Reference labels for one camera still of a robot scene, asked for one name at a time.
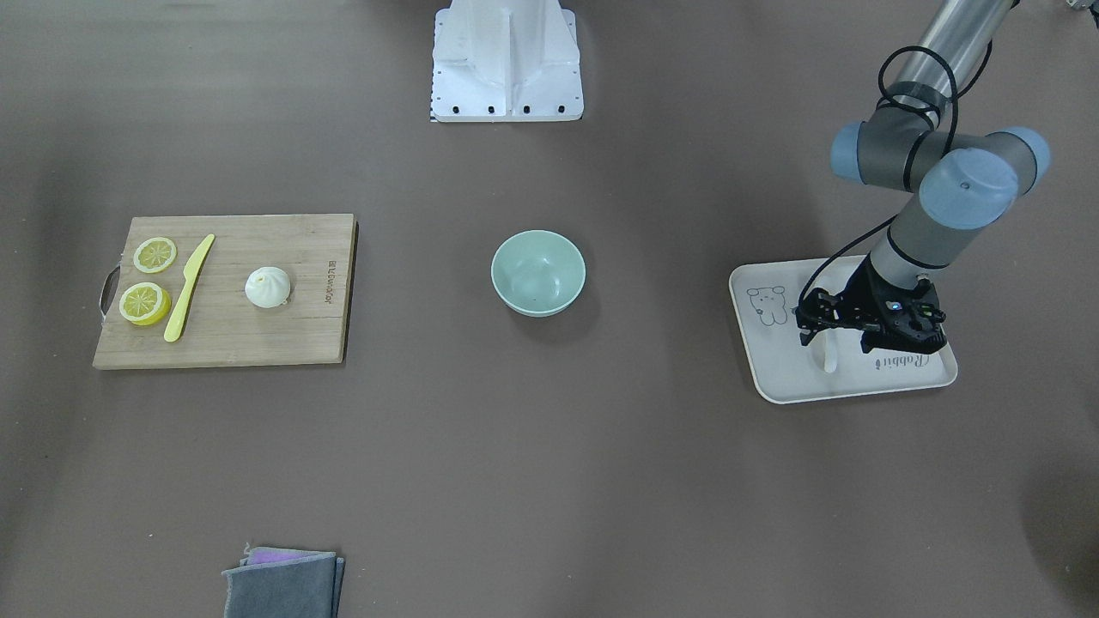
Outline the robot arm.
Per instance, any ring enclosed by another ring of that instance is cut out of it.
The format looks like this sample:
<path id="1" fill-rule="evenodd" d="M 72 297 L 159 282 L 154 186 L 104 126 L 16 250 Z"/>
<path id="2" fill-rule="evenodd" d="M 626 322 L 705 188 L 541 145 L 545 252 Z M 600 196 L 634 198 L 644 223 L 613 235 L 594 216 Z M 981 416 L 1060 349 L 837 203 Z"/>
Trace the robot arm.
<path id="1" fill-rule="evenodd" d="M 934 354 L 945 347 L 935 282 L 986 227 L 1032 191 L 1052 156 L 1035 130 L 985 136 L 958 132 L 962 96 L 992 52 L 1012 1 L 945 1 L 920 42 L 891 52 L 892 81 L 877 76 L 874 113 L 844 126 L 829 152 L 832 172 L 864 186 L 904 191 L 909 203 L 879 227 L 876 243 L 835 296 L 804 293 L 802 340 L 826 329 L 859 331 L 864 353 Z"/>

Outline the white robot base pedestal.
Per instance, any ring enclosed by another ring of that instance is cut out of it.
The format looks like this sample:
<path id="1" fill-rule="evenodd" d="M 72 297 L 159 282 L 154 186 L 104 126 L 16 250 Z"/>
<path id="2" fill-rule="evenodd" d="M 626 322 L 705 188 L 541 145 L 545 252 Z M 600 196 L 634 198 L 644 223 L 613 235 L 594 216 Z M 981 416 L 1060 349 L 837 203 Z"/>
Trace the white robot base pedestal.
<path id="1" fill-rule="evenodd" d="M 582 118 L 580 40 L 557 1 L 452 1 L 434 16 L 429 117 L 439 123 Z"/>

